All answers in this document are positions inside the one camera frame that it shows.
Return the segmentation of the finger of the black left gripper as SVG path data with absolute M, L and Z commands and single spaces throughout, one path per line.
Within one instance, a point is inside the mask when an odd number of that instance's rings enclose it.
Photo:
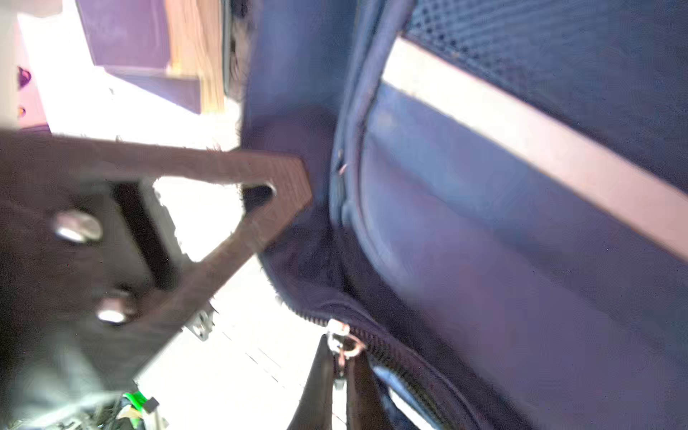
M 3 132 L 3 396 L 124 389 L 310 198 L 292 157 Z

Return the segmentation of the navy blue backpack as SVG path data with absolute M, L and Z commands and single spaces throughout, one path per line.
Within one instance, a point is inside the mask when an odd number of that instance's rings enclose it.
M 260 255 L 436 426 L 687 426 L 684 1 L 244 1 Z

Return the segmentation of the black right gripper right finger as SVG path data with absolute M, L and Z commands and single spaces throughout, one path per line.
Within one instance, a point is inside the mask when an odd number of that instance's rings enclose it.
M 392 422 L 384 408 L 376 376 L 365 351 L 349 358 L 346 365 L 347 429 L 392 429 Z

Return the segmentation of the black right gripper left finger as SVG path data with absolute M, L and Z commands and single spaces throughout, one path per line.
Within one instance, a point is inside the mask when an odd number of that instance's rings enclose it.
M 326 335 L 320 338 L 302 396 L 288 430 L 333 428 L 334 355 Z

